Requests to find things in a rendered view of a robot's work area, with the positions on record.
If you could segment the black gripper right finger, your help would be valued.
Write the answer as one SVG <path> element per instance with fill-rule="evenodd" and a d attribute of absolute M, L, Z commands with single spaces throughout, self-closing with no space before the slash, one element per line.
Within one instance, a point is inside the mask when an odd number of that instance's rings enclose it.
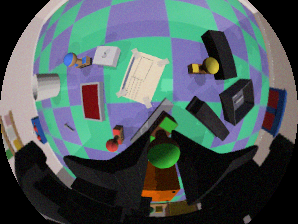
<path fill-rule="evenodd" d="M 239 165 L 254 159 L 258 145 L 250 145 L 239 151 L 217 153 L 202 147 L 192 139 L 172 129 L 172 139 L 180 148 L 180 157 L 177 160 L 178 171 L 182 185 L 184 185 L 186 204 L 188 206 L 198 204 L 206 193 L 212 192 L 217 184 Z"/>

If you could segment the yellow rubber stamp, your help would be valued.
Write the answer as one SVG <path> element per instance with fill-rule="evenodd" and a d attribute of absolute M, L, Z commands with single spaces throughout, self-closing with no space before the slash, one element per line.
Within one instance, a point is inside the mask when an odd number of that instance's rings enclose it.
<path fill-rule="evenodd" d="M 218 72 L 218 68 L 220 68 L 220 65 L 218 65 L 217 59 L 214 59 L 214 57 L 206 57 L 204 61 L 202 61 L 202 64 L 189 64 L 188 65 L 188 71 L 189 75 L 190 73 L 193 73 L 193 75 L 202 75 L 202 73 L 208 73 L 208 75 L 214 75 L 214 73 Z"/>

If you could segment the cream paper card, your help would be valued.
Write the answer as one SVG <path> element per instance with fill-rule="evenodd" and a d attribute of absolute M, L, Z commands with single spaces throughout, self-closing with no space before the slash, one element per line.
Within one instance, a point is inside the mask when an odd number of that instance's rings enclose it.
<path fill-rule="evenodd" d="M 152 97 L 156 92 L 158 81 L 165 64 L 170 64 L 168 57 L 161 60 L 160 57 L 138 52 L 137 48 L 130 49 L 133 52 L 130 57 L 128 68 L 126 68 L 124 80 L 120 91 L 116 92 L 117 97 L 129 97 L 138 103 L 152 107 Z"/>

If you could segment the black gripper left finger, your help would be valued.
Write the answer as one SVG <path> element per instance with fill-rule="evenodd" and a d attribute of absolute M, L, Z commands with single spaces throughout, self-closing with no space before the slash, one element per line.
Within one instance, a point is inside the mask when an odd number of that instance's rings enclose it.
<path fill-rule="evenodd" d="M 141 193 L 144 189 L 146 167 L 148 167 L 148 145 L 150 132 L 144 132 L 136 143 L 109 160 L 82 159 L 76 155 L 64 156 L 64 163 L 76 177 L 88 183 L 116 190 L 132 208 L 141 205 Z"/>

